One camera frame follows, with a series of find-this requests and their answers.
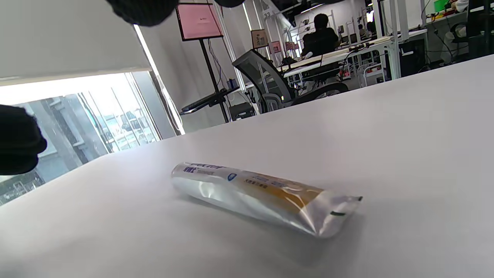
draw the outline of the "black glove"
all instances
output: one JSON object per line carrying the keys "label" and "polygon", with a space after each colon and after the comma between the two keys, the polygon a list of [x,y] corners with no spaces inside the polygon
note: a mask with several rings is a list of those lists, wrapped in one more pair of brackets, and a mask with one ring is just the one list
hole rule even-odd
{"label": "black glove", "polygon": [[[178,0],[106,0],[113,12],[128,23],[155,26],[171,15]],[[235,7],[245,0],[215,0],[220,6]]]}
{"label": "black glove", "polygon": [[0,105],[0,175],[29,172],[38,164],[46,140],[24,108]]}

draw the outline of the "black pole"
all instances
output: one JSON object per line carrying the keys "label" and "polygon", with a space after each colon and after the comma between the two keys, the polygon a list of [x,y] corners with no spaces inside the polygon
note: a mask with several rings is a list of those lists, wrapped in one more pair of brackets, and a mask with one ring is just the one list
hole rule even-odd
{"label": "black pole", "polygon": [[491,0],[484,0],[484,13],[485,13],[485,31],[484,38],[486,40],[486,54],[489,55],[491,53],[491,27],[489,26],[492,12],[491,12]]}
{"label": "black pole", "polygon": [[[211,68],[211,63],[209,61],[209,57],[208,57],[207,52],[206,52],[206,46],[204,45],[204,39],[200,39],[199,43],[201,44],[201,48],[203,49],[203,54],[204,54],[204,59],[206,60],[207,69],[209,70],[209,75],[211,75],[211,80],[213,81],[214,93],[218,94],[219,93],[218,85],[216,84],[216,79],[214,79],[213,68]],[[223,118],[225,119],[225,123],[230,122],[230,120],[228,119],[228,116],[226,115],[225,107],[223,106],[223,100],[219,100],[218,102],[219,102],[219,107],[221,107],[221,113],[223,113]]]}

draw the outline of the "person sitting at desk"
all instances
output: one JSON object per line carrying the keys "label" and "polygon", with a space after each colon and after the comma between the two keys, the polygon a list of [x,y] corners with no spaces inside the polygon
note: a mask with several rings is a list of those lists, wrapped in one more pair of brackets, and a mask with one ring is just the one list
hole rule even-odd
{"label": "person sitting at desk", "polygon": [[304,49],[302,56],[312,52],[312,56],[318,56],[333,52],[340,44],[338,36],[333,28],[328,27],[329,18],[325,14],[314,17],[314,28],[316,31],[303,37]]}
{"label": "person sitting at desk", "polygon": [[364,26],[362,24],[359,24],[359,35],[360,37],[366,37],[366,31],[364,30]]}

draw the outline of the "pink screen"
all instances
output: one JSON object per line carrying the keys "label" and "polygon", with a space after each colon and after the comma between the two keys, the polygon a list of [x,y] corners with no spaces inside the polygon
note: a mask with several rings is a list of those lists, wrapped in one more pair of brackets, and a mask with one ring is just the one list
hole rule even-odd
{"label": "pink screen", "polygon": [[177,9],[185,40],[223,35],[212,5],[179,4]]}

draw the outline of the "mesh chair back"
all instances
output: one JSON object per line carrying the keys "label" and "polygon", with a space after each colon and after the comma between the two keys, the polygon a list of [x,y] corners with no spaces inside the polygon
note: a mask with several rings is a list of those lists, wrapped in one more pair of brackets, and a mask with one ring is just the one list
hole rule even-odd
{"label": "mesh chair back", "polygon": [[284,101],[290,101],[295,97],[288,83],[273,64],[257,51],[253,49],[247,51],[232,64],[249,78],[262,95],[274,93]]}

